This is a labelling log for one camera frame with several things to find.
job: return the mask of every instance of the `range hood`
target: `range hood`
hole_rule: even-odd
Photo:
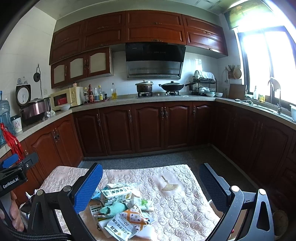
[[[180,79],[186,47],[168,43],[126,43],[128,78]]]

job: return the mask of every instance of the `blue gripper pad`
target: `blue gripper pad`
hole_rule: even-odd
[[[99,185],[103,176],[103,167],[96,164],[90,174],[88,172],[83,176],[86,179],[74,195],[74,210],[78,214],[87,207],[96,187]]]
[[[18,161],[18,159],[19,156],[17,154],[13,154],[2,162],[2,167],[5,169],[11,167],[14,163]]]
[[[208,163],[200,165],[199,176],[218,211],[225,213],[229,208],[230,186],[218,176]]]

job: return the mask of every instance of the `human hand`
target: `human hand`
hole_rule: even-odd
[[[10,196],[11,196],[10,216],[12,217],[12,225],[16,230],[22,232],[24,231],[24,224],[20,217],[20,211],[15,202],[15,200],[17,199],[17,196],[14,194],[13,191],[10,192]],[[1,209],[0,209],[0,218],[2,220],[5,219],[4,212]]]

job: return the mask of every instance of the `white bowl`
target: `white bowl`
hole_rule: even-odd
[[[216,97],[222,97],[222,95],[223,95],[223,93],[217,93],[217,92],[215,93]]]
[[[214,97],[215,94],[210,94],[210,93],[205,93],[206,96],[209,96],[209,97]]]
[[[296,121],[296,106],[290,105],[291,106],[291,116],[294,121]]]
[[[60,106],[60,109],[61,109],[62,111],[66,111],[66,110],[69,110],[69,109],[70,109],[70,106],[71,106],[71,104],[61,105],[61,106]]]

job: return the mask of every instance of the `curtain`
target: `curtain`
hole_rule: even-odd
[[[259,23],[263,19],[270,18],[271,14],[273,14],[272,11],[261,0],[248,0],[224,13],[229,29],[248,22]]]

